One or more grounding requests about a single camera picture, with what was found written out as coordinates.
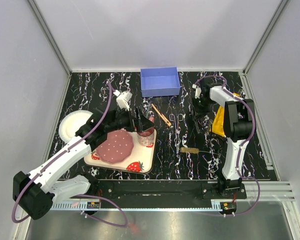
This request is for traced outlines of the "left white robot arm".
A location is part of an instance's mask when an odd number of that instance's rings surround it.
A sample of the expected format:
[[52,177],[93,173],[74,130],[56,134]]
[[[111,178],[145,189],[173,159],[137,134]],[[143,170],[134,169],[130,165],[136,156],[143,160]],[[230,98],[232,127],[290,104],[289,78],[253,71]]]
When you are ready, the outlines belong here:
[[80,173],[61,182],[60,177],[83,158],[100,168],[132,173],[148,173],[154,157],[154,122],[137,111],[77,110],[61,122],[59,135],[64,147],[29,173],[18,172],[13,178],[15,207],[38,220],[53,206],[71,197],[93,198],[97,180]]

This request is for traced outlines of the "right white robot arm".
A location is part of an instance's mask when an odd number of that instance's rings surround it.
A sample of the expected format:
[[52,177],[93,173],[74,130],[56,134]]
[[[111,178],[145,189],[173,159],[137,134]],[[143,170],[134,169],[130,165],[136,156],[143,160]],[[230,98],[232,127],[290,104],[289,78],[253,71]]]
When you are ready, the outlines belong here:
[[203,77],[192,85],[195,94],[191,114],[193,120],[198,121],[209,113],[212,103],[224,109],[222,127],[227,139],[227,150],[215,191],[226,199],[239,192],[243,186],[244,154],[256,131],[255,104],[252,99],[244,99],[230,92],[225,83],[205,79]]

